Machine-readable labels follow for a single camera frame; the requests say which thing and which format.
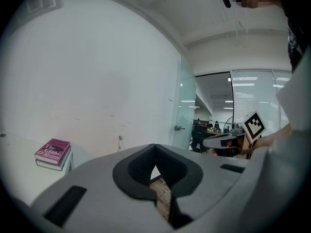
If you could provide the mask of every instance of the fluorescent light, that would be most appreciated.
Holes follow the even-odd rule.
[[[283,85],[280,85],[280,84],[274,84],[273,87],[283,88],[284,86],[283,86]]]
[[[233,78],[233,80],[257,80],[258,77],[238,77]]]
[[[272,107],[274,107],[274,108],[277,108],[278,109],[278,105],[277,104],[275,104],[275,103],[271,103],[270,104]]]
[[[253,94],[246,94],[243,92],[236,92],[237,98],[254,98]]]
[[[233,86],[254,86],[254,83],[234,83]]]
[[[276,80],[279,80],[279,81],[289,81],[291,79],[290,78],[277,78]]]

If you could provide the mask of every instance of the white table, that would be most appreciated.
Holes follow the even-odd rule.
[[[37,166],[35,152],[45,142],[37,143],[9,132],[0,132],[0,170],[1,179],[11,196],[27,205],[73,169],[72,152],[69,154],[62,171]]]

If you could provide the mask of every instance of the stack of books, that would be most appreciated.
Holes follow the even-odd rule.
[[[35,153],[35,162],[38,166],[61,171],[70,151],[70,142],[51,139]]]

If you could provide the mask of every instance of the glass door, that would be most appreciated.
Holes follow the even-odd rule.
[[[173,146],[188,150],[195,109],[195,75],[185,58],[181,60],[177,119]]]

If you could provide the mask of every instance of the person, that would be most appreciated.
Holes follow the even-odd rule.
[[[219,123],[216,121],[214,128],[218,129],[219,128]]]
[[[311,44],[310,16],[308,16],[309,0],[236,0],[242,7],[258,8],[276,5],[283,9],[287,17],[288,54],[294,71],[301,60],[307,46]],[[260,147],[270,146],[274,140],[285,137],[291,133],[290,124],[274,134],[259,138],[250,153]]]

